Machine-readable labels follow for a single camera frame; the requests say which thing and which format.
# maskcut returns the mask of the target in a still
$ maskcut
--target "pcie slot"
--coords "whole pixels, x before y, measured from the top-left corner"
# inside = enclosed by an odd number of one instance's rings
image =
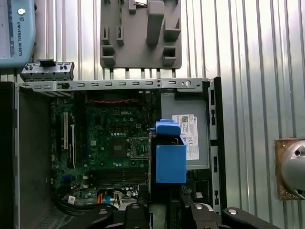
[[[56,152],[58,154],[58,159],[61,159],[61,151],[62,151],[62,138],[61,138],[61,128],[62,128],[61,116],[56,116]]]
[[[68,167],[69,168],[75,168],[75,125],[70,125],[69,128],[69,161],[68,161]]]
[[[69,114],[63,113],[63,149],[69,149]]]

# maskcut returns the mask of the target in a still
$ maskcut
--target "gray tool holder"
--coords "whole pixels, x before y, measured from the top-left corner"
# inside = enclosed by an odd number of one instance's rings
[[[180,0],[102,0],[102,67],[180,68],[181,64]]]

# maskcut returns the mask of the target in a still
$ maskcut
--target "black cable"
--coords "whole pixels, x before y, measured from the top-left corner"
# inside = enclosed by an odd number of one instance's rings
[[[60,210],[64,214],[67,214],[70,216],[76,216],[76,217],[82,216],[83,214],[95,209],[96,207],[100,207],[100,206],[105,206],[105,207],[111,208],[112,210],[115,210],[115,211],[118,210],[117,207],[115,207],[111,204],[106,204],[106,203],[78,206],[78,205],[73,205],[73,204],[67,203],[66,201],[64,201],[60,198],[57,198],[57,197],[53,197],[53,202],[54,202],[55,206],[58,208],[58,210]]]
[[[111,204],[106,204],[106,203],[101,203],[101,204],[90,204],[90,205],[82,205],[82,206],[79,206],[79,205],[73,205],[73,204],[70,204],[70,203],[67,203],[66,201],[60,199],[60,198],[55,198],[54,199],[54,202],[58,202],[60,203],[61,205],[64,205],[65,207],[69,207],[69,208],[72,208],[72,209],[79,209],[79,210],[92,210],[96,207],[100,207],[100,206],[105,206],[105,207],[109,207],[109,208],[112,208],[112,210],[114,211],[118,211],[119,209]]]

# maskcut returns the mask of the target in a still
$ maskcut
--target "chip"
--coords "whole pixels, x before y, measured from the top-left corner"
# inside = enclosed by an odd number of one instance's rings
[[[126,156],[126,139],[112,139],[109,142],[109,152],[111,156]]]

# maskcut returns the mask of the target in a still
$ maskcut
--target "small black bracket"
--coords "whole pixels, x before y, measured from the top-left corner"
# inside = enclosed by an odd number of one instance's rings
[[[39,59],[37,60],[37,62],[40,63],[41,67],[54,67],[56,66],[56,61],[54,61],[53,59]]]

